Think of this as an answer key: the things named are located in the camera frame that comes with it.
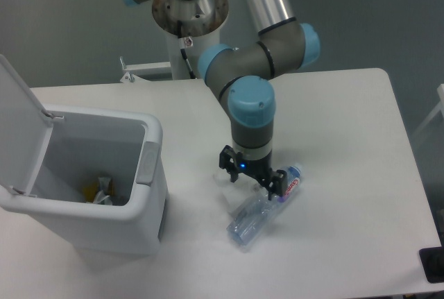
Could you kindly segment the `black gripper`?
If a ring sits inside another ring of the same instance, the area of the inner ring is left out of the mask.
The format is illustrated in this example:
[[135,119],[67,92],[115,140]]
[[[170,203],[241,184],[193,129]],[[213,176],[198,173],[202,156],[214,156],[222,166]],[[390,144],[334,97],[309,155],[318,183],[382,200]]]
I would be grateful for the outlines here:
[[259,160],[247,160],[240,152],[231,146],[225,145],[219,154],[219,168],[225,169],[230,175],[230,182],[236,182],[242,173],[255,179],[268,192],[268,200],[274,196],[283,197],[287,189],[287,173],[284,170],[271,169],[271,155]]

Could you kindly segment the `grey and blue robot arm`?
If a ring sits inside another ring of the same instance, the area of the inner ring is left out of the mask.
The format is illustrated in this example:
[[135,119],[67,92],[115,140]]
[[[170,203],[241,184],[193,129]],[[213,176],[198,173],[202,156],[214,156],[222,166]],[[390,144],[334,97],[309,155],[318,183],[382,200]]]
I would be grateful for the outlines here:
[[283,197],[287,174],[271,167],[275,95],[271,80],[315,61],[319,36],[300,23],[289,0],[247,0],[259,36],[242,49],[215,44],[190,63],[187,43],[215,31],[225,21],[225,0],[123,0],[127,5],[152,2],[157,24],[172,34],[187,78],[201,78],[230,119],[232,144],[223,148],[219,166],[231,181],[240,174],[255,179],[269,197]]

